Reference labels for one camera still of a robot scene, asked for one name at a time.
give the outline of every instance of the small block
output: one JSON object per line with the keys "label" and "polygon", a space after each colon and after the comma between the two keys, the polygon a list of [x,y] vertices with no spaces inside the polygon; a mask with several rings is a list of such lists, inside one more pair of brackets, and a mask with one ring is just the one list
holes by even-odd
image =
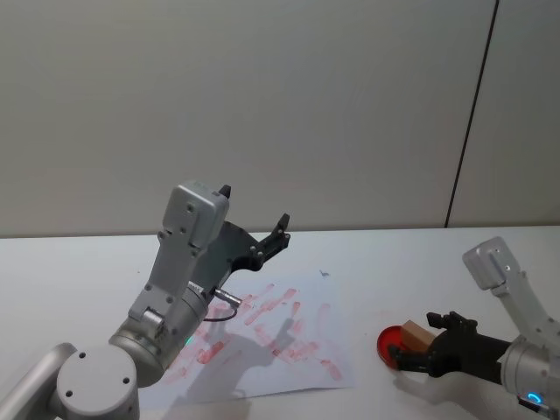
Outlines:
{"label": "small block", "polygon": [[431,342],[436,338],[431,332],[424,330],[420,325],[407,321],[402,326],[402,344],[412,352],[424,353],[428,350]]}

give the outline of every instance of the sheet of paper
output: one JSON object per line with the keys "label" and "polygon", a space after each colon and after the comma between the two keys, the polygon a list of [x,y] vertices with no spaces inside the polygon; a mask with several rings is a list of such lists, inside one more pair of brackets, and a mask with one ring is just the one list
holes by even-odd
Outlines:
{"label": "sheet of paper", "polygon": [[[336,281],[320,271],[262,278],[226,283],[243,299],[237,317],[202,323],[164,377],[140,389],[142,408],[354,385]],[[229,313],[214,299],[208,317]]]}

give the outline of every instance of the table surface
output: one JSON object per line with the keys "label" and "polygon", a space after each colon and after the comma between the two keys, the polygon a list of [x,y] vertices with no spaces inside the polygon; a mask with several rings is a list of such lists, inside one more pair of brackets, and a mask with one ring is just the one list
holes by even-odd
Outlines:
{"label": "table surface", "polygon": [[[356,387],[144,411],[142,419],[540,418],[497,385],[463,374],[399,374],[375,350],[383,328],[408,319],[427,326],[426,312],[457,311],[477,319],[483,334],[514,339],[517,331],[499,300],[479,290],[461,261],[465,251],[496,235],[559,318],[560,227],[294,233],[290,247],[260,273],[243,275],[260,282],[310,269],[329,272],[339,282]],[[155,236],[0,240],[0,396],[52,345],[106,342],[147,280],[157,250]]]}

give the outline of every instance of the gray wall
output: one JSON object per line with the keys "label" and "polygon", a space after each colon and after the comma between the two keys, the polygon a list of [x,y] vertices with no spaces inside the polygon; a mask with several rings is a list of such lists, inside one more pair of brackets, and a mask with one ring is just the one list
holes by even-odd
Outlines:
{"label": "gray wall", "polygon": [[0,235],[443,226],[492,0],[3,0]]}
{"label": "gray wall", "polygon": [[450,226],[560,222],[560,3],[503,0]]}

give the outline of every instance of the cable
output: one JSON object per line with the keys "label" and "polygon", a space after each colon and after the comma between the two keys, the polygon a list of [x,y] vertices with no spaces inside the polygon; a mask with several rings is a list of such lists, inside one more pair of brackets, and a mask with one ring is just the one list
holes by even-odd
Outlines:
{"label": "cable", "polygon": [[231,318],[235,318],[235,315],[237,315],[237,308],[232,308],[234,310],[234,313],[232,313],[231,315],[224,317],[224,318],[204,318],[204,321],[206,322],[223,322],[223,321],[229,321]]}

